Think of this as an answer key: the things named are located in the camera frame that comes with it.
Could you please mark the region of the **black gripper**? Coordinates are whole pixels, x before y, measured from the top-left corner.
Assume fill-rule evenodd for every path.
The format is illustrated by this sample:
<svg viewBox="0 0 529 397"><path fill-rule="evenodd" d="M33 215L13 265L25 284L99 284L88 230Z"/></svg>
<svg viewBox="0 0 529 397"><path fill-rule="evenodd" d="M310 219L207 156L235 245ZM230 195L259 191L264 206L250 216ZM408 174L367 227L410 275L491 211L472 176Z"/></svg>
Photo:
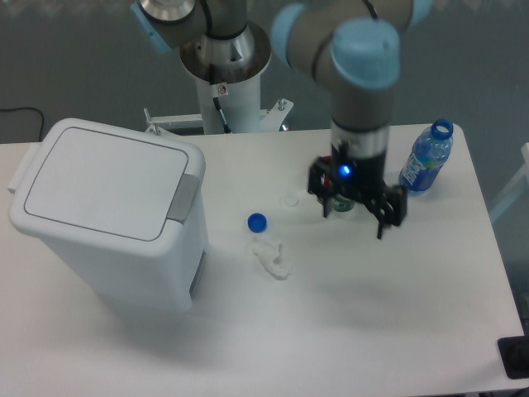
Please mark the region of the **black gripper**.
<svg viewBox="0 0 529 397"><path fill-rule="evenodd" d="M350 148L345 143L331 146L331 176L327 189L322 185L322 156L318 156L309 167L307 191L316 196L324 218L332 210L332 198L338 195L363 203L377 219L376 237L381 240L385 229L400 227L407 216L407 188L384 183L386 148L367 156L352 155Z"/></svg>

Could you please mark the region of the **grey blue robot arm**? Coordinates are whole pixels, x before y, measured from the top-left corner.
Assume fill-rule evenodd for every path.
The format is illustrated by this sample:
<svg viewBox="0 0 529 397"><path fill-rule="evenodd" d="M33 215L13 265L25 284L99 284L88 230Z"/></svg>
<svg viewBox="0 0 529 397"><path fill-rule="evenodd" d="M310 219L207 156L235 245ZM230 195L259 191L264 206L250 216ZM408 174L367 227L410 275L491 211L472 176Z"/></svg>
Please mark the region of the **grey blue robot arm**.
<svg viewBox="0 0 529 397"><path fill-rule="evenodd" d="M400 35L429 1L330 1L283 7L265 31L244 1L134 1L131 11L160 52L178 50L194 78L207 134L260 128L260 76L273 56L331 95L331 154L310 166L307 190L325 213L337 197L360 203L380 231L399 226L407 191L384 182Z"/></svg>

